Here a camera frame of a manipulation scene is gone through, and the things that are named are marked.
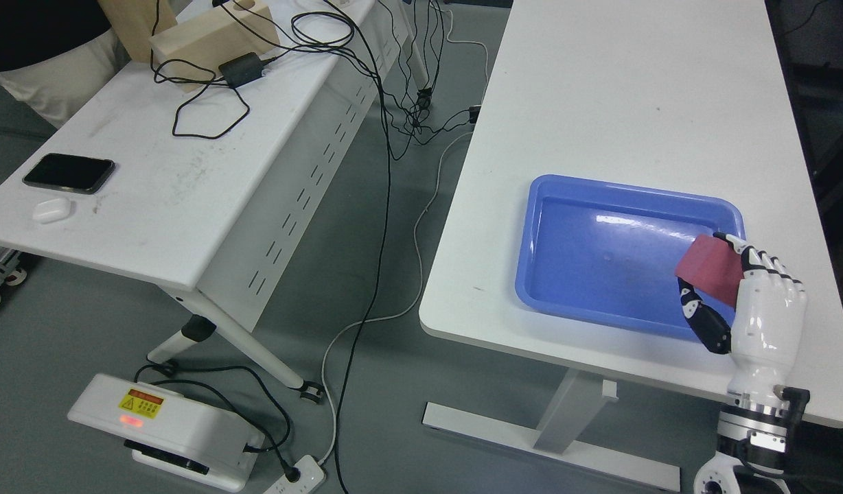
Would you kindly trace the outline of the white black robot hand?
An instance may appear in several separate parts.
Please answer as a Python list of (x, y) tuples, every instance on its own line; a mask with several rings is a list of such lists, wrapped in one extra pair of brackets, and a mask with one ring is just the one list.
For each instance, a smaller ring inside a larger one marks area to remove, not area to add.
[(682, 315), (708, 351), (735, 363), (729, 392), (779, 407), (775, 387), (785, 386), (794, 366), (807, 312), (804, 285), (777, 257), (746, 240), (712, 234), (739, 257), (743, 278), (734, 309), (677, 277)]

